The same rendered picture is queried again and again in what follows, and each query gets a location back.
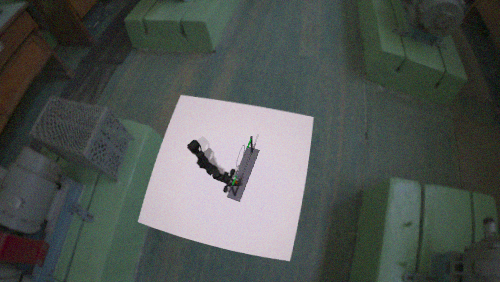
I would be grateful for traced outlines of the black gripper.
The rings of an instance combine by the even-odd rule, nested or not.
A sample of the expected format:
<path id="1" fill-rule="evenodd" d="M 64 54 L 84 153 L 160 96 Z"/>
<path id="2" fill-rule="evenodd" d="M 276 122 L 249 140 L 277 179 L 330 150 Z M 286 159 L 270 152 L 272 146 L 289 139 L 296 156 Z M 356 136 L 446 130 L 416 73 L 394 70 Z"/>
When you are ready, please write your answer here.
<path id="1" fill-rule="evenodd" d="M 234 173 L 235 173 L 235 169 L 231 169 L 231 171 L 230 171 L 230 176 L 228 177 L 228 179 L 229 179 L 229 180 L 227 180 L 227 181 L 223 181 L 223 174 L 221 175 L 221 177 L 220 177 L 220 180 L 219 180 L 219 181 L 224 182 L 224 183 L 226 183 L 226 184 L 227 184 L 227 185 L 224 187 L 223 192 L 226 192 L 226 193 L 228 192 L 228 186 L 230 187 L 230 185 L 232 185 L 232 182 L 233 182 L 233 180 L 234 180 L 234 179 L 232 178 L 232 177 L 234 176 Z M 230 180 L 231 180 L 232 182 L 230 182 Z M 240 186 L 239 184 L 240 184 L 240 183 L 239 183 L 239 182 L 237 182 L 237 184 L 236 184 L 236 183 L 234 183 L 234 184 L 233 184 L 233 186 Z"/>

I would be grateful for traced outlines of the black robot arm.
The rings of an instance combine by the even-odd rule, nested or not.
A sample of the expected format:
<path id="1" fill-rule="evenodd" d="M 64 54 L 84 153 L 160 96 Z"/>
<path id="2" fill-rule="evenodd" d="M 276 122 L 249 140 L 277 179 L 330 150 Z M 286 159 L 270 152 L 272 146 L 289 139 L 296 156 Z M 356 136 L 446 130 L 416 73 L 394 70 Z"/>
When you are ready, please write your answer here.
<path id="1" fill-rule="evenodd" d="M 218 167 L 212 165 L 208 158 L 205 157 L 205 154 L 204 152 L 201 150 L 199 151 L 199 146 L 200 146 L 200 150 L 201 150 L 201 145 L 194 139 L 192 142 L 190 142 L 188 145 L 187 145 L 187 148 L 189 149 L 189 151 L 196 155 L 197 156 L 197 163 L 199 165 L 199 168 L 203 168 L 203 169 L 206 169 L 206 172 L 209 174 L 209 175 L 212 175 L 212 177 L 216 180 L 220 180 L 220 177 L 221 177 L 221 173 L 220 171 L 218 170 Z M 228 175 L 229 173 L 227 172 L 224 172 L 223 174 L 223 181 L 227 181 L 228 180 Z"/>

